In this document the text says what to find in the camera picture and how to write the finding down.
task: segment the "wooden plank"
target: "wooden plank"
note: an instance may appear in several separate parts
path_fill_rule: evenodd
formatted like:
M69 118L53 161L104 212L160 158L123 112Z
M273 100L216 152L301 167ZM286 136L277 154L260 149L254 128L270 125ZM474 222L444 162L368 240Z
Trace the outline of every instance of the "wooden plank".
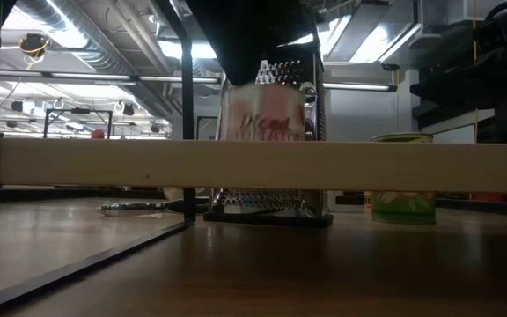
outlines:
M507 144L0 139L0 183L507 193Z

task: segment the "ceiling duct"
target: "ceiling duct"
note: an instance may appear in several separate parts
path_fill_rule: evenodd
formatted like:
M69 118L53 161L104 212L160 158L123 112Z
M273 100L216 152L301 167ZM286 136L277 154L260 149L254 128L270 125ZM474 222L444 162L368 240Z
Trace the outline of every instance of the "ceiling duct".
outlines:
M85 48L87 53L72 53L98 73L135 74L133 67L124 59L97 26L72 0L18 0L16 8L41 24L53 41L67 48ZM150 114L171 118L171 101L158 95L143 83L119 86L134 95L136 101Z
M390 9L390 2L368 0L356 9L348 26L332 49L328 61L350 61Z

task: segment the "brown table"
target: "brown table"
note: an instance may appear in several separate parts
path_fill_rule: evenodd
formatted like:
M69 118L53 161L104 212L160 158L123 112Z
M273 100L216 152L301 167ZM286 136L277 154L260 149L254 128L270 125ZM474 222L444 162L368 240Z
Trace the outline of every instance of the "brown table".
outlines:
M507 216L439 209L437 221L335 214L325 231L198 221L6 315L507 315Z

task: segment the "fluorescent light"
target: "fluorescent light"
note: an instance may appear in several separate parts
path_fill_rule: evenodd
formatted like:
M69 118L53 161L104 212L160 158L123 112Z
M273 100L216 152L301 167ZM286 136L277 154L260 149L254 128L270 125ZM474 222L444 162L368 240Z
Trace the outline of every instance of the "fluorescent light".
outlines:
M85 124L94 124L94 125L108 125L109 122L100 122L100 121L86 121L86 122L83 122ZM135 125L135 123L133 122L112 122L113 125L115 126L130 126L130 125Z
M379 62L384 62L388 57L390 57L392 54L394 54L394 52L396 52L399 48L401 48L402 45L404 45L404 43L406 43L408 40L410 40L410 38L412 36L414 36L414 34L416 32L418 32L421 28L422 28L422 25L420 23L418 23L414 27L412 27L412 29L410 31L408 31L408 33L406 33L406 35L404 35L404 37L402 37L399 41L397 41L396 43L394 43L394 45L391 48L389 48L386 51L386 53L384 53L378 59L378 61Z
M121 88L115 85L73 85L73 84L56 84L66 93L83 97L87 99L103 99L103 100L127 100L129 95Z
M193 78L193 82L197 84L218 84L220 81L218 78L201 78L201 77L195 77Z
M66 123L66 127L70 127L70 128L73 128L73 129L79 129L79 130L83 130L84 129L84 126L79 124L79 123L75 123L75 122L68 122Z
M111 136L111 140L166 140L165 136Z
M351 20L350 15L343 16L341 18L336 18L328 23L329 30L318 32L318 39L320 40L322 55L326 56L330 54L332 48L334 48L335 46L335 43L337 43L337 41L340 39L340 36L342 36L342 33L345 30L346 26L348 26L350 20ZM310 33L308 35L301 37L300 39L294 40L287 44L283 44L281 46L292 44L305 44L310 43L312 41L314 41L314 36Z
M44 137L43 133L39 132L15 132L15 131L2 131L4 136L30 136L30 137ZM90 134L77 134L77 133L47 133L47 137L60 137L60 136L75 136L76 138L91 138Z
M181 83L183 78L178 76L141 76L140 80L163 83ZM196 84L218 84L219 79L216 77L194 77L193 82Z
M356 53L349 60L350 63L373 63L388 49L388 33L382 25L378 25L367 36Z
M324 88L326 88L326 89L341 89L341 90L365 90L365 91L375 91L375 92L387 92L390 89L390 86L324 83Z
M52 73L52 77L56 78L82 78L82 79L98 79L98 80L130 80L130 76L126 75L109 75L109 74L80 74L80 73Z
M165 56L181 59L183 55L181 44L171 41L158 41L158 44ZM210 44L206 41L194 42L191 47L191 56L193 58L217 58L214 49L212 49Z
M335 44L340 39L340 36L342 36L343 31L345 31L346 26L348 26L349 21L351 20L351 16L343 16L342 19L336 24L334 23L334 27L332 27L332 22L330 22L330 30L332 32L327 37L326 41L322 41L321 43L321 50L322 55L328 56L330 52L332 52L332 48L334 48Z
M42 73L39 71L27 71L27 70L0 70L0 76L42 77Z
M54 113L50 113L50 116L55 117L56 119L62 120L64 122L68 122L70 120L62 115L58 115L58 114L54 114Z

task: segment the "ventilation pipe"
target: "ventilation pipe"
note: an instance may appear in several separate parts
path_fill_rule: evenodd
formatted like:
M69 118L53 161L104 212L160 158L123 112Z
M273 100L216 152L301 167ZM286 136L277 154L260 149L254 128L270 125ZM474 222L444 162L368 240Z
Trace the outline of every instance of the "ventilation pipe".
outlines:
M85 48L91 52L72 53L98 73L130 75L136 71L73 0L18 0L20 13L40 23L41 29L66 48ZM134 95L150 114L170 119L173 104L143 83L119 86Z

